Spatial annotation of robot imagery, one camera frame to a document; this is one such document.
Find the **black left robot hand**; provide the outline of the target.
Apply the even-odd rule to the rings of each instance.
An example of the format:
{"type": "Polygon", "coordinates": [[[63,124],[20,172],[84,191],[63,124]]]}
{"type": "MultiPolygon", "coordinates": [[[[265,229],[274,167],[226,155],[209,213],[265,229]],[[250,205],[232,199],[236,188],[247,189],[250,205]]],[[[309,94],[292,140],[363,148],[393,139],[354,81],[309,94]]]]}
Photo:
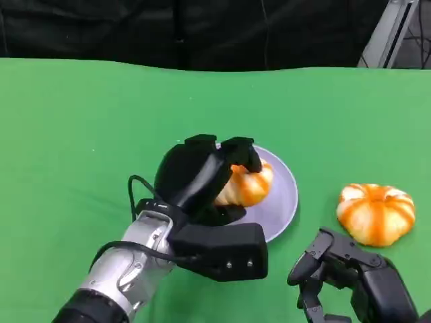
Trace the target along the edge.
{"type": "Polygon", "coordinates": [[[185,139],[165,154],[156,172],[157,195],[181,209],[193,224],[220,226],[243,218],[243,206],[217,206],[216,198],[231,179],[232,166],[243,166],[252,173],[262,170],[254,139],[233,137],[219,145],[216,141],[210,134],[185,139]]]}

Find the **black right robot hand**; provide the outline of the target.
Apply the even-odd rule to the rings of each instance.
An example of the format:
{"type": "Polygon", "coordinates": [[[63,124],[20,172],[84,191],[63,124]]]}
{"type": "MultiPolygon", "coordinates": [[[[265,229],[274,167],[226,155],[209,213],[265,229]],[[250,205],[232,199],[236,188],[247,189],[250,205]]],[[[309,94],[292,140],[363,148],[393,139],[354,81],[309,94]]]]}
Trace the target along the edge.
{"type": "Polygon", "coordinates": [[[300,289],[297,307],[308,322],[351,322],[326,314],[319,300],[323,284],[352,290],[350,303],[361,322],[417,322],[416,306],[395,265],[361,249],[349,236],[322,227],[290,271],[290,286],[300,289]]]}

